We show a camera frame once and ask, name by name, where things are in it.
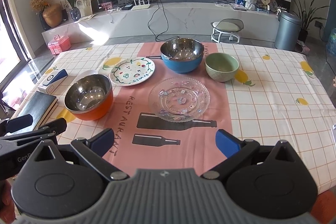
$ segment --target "hand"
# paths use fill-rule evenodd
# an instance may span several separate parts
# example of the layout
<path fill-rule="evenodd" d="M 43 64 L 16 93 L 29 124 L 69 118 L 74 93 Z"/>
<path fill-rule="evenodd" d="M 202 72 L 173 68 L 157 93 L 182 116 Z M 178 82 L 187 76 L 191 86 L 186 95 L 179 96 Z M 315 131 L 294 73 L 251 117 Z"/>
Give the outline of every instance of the hand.
<path fill-rule="evenodd" d="M 15 208 L 14 201 L 11 196 L 11 185 L 8 181 L 5 182 L 5 186 L 0 193 L 1 200 L 4 207 L 0 210 L 0 218 L 6 223 L 10 224 L 15 220 Z"/>

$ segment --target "tablecloth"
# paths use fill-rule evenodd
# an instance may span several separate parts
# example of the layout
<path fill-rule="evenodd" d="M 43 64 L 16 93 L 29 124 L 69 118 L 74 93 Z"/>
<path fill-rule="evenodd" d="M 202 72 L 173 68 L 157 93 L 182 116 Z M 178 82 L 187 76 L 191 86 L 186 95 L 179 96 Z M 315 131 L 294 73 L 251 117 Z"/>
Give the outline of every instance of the tablecloth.
<path fill-rule="evenodd" d="M 263 145 L 288 140 L 314 178 L 319 193 L 336 185 L 336 148 L 331 127 L 336 110 L 320 81 L 301 54 L 272 48 L 226 43 L 204 43 L 205 56 L 225 52 L 236 57 L 240 70 L 235 79 L 214 82 L 205 72 L 204 61 L 194 72 L 184 75 L 201 81 L 209 90 L 210 104 L 198 120 L 209 126 L 156 128 L 147 126 L 153 118 L 147 100 L 151 88 L 159 81 L 178 76 L 162 60 L 153 60 L 156 71 L 142 84 L 113 86 L 114 103 L 109 113 L 97 121 L 72 117 L 64 107 L 64 97 L 74 79 L 88 69 L 108 75 L 120 60 L 159 55 L 161 43 L 132 43 L 90 47 L 61 53 L 41 77 L 18 111 L 30 99 L 37 85 L 49 72 L 65 68 L 68 77 L 53 93 L 58 106 L 49 121 L 65 117 L 67 130 L 58 136 L 59 144 L 68 144 L 82 136 L 91 138 L 105 127 L 115 132 L 115 143 L 104 159 L 119 169 L 134 174 L 136 168 L 187 168 L 197 174 L 217 165 L 226 157 L 214 141 L 222 128 L 239 139 L 252 138 Z M 138 145 L 136 135 L 155 135 L 179 141 L 179 145 L 153 147 Z"/>

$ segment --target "trash can lid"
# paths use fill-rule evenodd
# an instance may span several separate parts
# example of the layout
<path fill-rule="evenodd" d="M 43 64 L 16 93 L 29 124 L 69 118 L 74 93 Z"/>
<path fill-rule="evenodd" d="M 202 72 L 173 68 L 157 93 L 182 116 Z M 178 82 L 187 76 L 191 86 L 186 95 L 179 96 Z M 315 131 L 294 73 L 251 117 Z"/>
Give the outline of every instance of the trash can lid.
<path fill-rule="evenodd" d="M 301 19 L 293 12 L 282 11 L 281 17 L 297 25 L 301 25 Z"/>

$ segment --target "orange bowl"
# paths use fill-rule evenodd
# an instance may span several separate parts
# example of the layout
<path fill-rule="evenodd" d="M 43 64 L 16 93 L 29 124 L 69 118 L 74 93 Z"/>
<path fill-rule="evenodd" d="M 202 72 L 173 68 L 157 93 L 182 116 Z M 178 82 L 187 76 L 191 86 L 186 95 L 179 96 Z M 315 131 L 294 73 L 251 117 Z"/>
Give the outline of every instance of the orange bowl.
<path fill-rule="evenodd" d="M 110 79 L 89 75 L 74 83 L 65 95 L 65 107 L 78 119 L 93 121 L 103 117 L 113 102 Z"/>

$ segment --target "black flower pot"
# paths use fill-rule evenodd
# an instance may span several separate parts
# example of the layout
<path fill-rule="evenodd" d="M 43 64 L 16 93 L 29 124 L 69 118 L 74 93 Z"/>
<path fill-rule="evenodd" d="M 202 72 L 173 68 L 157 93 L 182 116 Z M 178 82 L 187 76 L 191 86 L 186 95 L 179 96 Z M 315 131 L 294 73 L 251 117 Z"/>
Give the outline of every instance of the black flower pot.
<path fill-rule="evenodd" d="M 306 30 L 300 30 L 300 33 L 299 33 L 299 37 L 298 37 L 298 40 L 302 41 L 303 43 L 306 42 L 306 39 L 307 39 L 307 36 L 308 36 L 308 32 Z"/>
<path fill-rule="evenodd" d="M 81 18 L 81 12 L 77 7 L 72 8 L 70 14 L 74 21 L 78 21 Z"/>
<path fill-rule="evenodd" d="M 39 13 L 39 17 L 40 17 L 40 22 L 41 22 L 43 30 L 47 31 L 51 29 L 51 27 L 46 23 L 46 21 L 43 18 L 43 11 Z"/>

